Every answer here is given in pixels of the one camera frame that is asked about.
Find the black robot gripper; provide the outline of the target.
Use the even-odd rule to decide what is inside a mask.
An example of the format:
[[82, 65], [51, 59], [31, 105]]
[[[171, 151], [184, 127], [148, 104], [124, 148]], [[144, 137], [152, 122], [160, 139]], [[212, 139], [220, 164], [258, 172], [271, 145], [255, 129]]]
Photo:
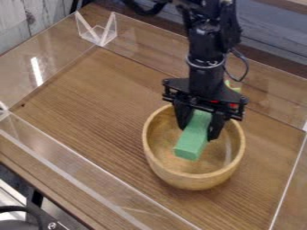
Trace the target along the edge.
[[207, 141], [219, 138], [226, 120], [243, 119], [244, 106], [248, 99], [234, 92], [224, 84], [226, 58], [215, 61], [202, 61], [186, 58], [188, 76], [186, 78], [167, 78], [163, 100], [174, 106], [175, 117], [180, 130], [184, 130], [194, 114], [200, 110], [208, 115]]

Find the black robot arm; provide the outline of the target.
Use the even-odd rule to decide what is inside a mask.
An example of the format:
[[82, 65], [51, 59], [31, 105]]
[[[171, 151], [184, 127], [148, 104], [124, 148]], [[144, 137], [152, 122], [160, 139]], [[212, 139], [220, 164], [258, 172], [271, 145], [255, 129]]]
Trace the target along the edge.
[[144, 9], [135, 0], [123, 0], [126, 6], [143, 16], [160, 13], [167, 4], [175, 3], [183, 16], [188, 39], [186, 63], [190, 75], [186, 78], [167, 78], [163, 100], [175, 109], [180, 128], [186, 128], [195, 111], [211, 115], [207, 139], [219, 137], [226, 122], [243, 118], [248, 99], [224, 83], [230, 75], [226, 68], [227, 55], [242, 41], [242, 27], [238, 22], [236, 0], [154, 0]]

